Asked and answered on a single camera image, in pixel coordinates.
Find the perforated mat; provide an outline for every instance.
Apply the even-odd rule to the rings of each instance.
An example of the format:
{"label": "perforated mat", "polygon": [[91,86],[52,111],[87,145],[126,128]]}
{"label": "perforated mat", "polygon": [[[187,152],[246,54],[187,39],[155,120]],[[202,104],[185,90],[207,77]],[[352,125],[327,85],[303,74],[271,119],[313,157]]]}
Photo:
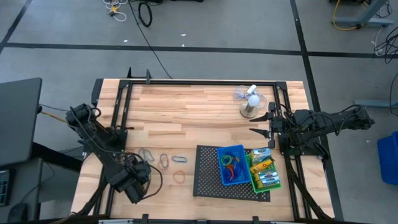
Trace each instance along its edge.
{"label": "perforated mat", "polygon": [[218,168],[217,150],[215,146],[197,146],[195,162],[195,177],[193,181],[193,196],[228,198],[270,202],[269,191],[261,194],[253,192],[251,183],[224,186],[221,183]]}

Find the wooden table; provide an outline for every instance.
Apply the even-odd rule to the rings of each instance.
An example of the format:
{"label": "wooden table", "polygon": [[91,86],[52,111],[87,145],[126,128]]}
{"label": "wooden table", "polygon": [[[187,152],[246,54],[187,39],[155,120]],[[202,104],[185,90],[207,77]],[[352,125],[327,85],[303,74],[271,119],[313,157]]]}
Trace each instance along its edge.
{"label": "wooden table", "polygon": [[[106,127],[111,124],[118,83],[118,79],[103,81],[98,102],[102,116],[98,121]],[[287,82],[287,86],[292,109],[307,109],[303,83]],[[233,100],[234,88],[235,86],[231,85],[133,86],[127,126],[133,126],[135,130],[129,130],[126,149],[136,153],[140,147],[150,150],[155,158],[153,165],[157,165],[162,153],[168,154],[169,158],[185,156],[188,162],[184,164],[170,160],[169,168],[163,171],[162,190],[156,196],[136,205],[131,204],[124,193],[115,193],[111,217],[141,218],[142,214],[147,213],[151,219],[252,220],[253,216],[258,216],[260,220],[294,219],[285,162],[279,152],[278,144],[272,150],[272,156],[282,187],[271,190],[271,202],[192,195],[197,145],[242,144],[245,148],[260,148],[267,145],[267,140],[249,131],[249,128],[267,129],[268,123],[250,123],[240,115],[239,106],[243,101]],[[259,86],[257,90],[266,95],[268,101],[274,101],[271,87]],[[266,108],[259,110],[258,116],[264,115],[266,111]],[[121,115],[120,111],[118,122],[121,120]],[[315,156],[302,156],[302,164],[308,191],[325,213],[334,217],[321,160]],[[101,163],[94,155],[86,158],[81,168],[71,211],[79,211],[89,200],[98,186],[101,168]],[[177,170],[185,172],[183,184],[178,184],[173,179],[173,174]],[[159,175],[155,171],[152,173],[149,193],[158,189],[160,184]],[[304,217],[301,194],[297,188],[296,192],[300,214]],[[106,189],[103,198],[106,198],[107,194]],[[104,201],[105,199],[100,213],[104,213]]]}

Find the gray floor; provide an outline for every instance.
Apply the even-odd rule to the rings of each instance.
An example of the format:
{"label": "gray floor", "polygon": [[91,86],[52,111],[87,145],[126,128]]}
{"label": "gray floor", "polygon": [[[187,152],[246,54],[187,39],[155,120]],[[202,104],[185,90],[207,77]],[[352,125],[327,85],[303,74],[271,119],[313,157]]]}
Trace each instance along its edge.
{"label": "gray floor", "polygon": [[[371,41],[377,27],[337,31],[330,23],[334,4],[327,0],[296,2],[308,51],[372,53]],[[0,39],[24,3],[24,0],[0,0]],[[391,4],[397,11],[391,18],[398,24],[398,1]],[[338,15],[355,15],[364,9],[362,5],[344,4]],[[300,50],[289,0],[166,1],[152,10],[153,25],[143,30],[153,46]],[[33,0],[9,42],[145,46],[128,6],[122,6],[121,12],[127,14],[126,22],[107,16],[101,0]],[[384,29],[379,42],[393,28]],[[311,102],[301,56],[157,54],[174,78],[302,80]],[[396,60],[385,65],[376,58],[310,57],[310,63],[321,108],[330,112],[353,104],[355,99],[388,99],[389,85],[398,72]],[[0,82],[41,77],[40,102],[68,108],[90,101],[96,78],[125,77],[129,67],[134,75],[144,75],[148,68],[156,78],[167,77],[149,51],[6,47],[0,54]],[[370,130],[343,131],[338,137],[329,136],[341,206],[347,221],[395,223],[398,187],[381,180],[376,143],[397,130],[398,118],[388,110],[368,111],[376,121]],[[38,116],[35,141],[62,151],[78,146],[77,139],[62,123]],[[57,167],[55,173],[44,185],[40,201],[56,201],[43,206],[42,218],[65,216],[72,202],[78,175]],[[47,169],[44,176],[50,174]]]}

